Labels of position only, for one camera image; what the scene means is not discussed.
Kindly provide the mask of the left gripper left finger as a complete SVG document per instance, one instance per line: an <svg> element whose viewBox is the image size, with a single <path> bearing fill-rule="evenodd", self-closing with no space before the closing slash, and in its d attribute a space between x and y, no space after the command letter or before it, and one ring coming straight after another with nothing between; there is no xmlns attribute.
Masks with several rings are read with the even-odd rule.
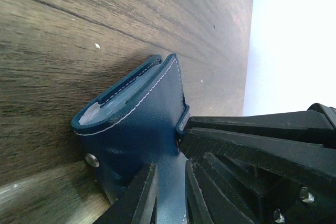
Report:
<svg viewBox="0 0 336 224"><path fill-rule="evenodd" d="M123 195L95 223L157 223L157 171L156 163L144 165Z"/></svg>

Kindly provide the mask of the blue leather card holder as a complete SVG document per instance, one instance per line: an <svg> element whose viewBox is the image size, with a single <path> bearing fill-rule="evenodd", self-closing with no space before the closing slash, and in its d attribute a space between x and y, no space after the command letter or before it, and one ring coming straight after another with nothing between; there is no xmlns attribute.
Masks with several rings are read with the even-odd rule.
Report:
<svg viewBox="0 0 336 224"><path fill-rule="evenodd" d="M109 200L156 163L158 223L185 223L185 163L178 149L190 115L176 54L154 55L94 98L71 125Z"/></svg>

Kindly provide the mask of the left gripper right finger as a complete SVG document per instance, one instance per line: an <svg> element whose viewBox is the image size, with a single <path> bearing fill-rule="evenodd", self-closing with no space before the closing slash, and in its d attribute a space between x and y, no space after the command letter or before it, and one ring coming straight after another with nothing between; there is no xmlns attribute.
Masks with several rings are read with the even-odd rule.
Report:
<svg viewBox="0 0 336 224"><path fill-rule="evenodd" d="M213 223L191 161L185 165L185 200L187 223Z"/></svg>

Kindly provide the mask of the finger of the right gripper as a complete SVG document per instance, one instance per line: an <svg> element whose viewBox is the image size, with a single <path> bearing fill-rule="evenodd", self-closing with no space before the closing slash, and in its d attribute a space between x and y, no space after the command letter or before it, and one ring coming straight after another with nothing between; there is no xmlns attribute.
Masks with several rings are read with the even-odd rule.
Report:
<svg viewBox="0 0 336 224"><path fill-rule="evenodd" d="M335 150L194 127L191 161L213 223L335 223Z"/></svg>
<svg viewBox="0 0 336 224"><path fill-rule="evenodd" d="M184 130L193 127L335 145L335 108L314 103L306 111L255 116L192 116Z"/></svg>

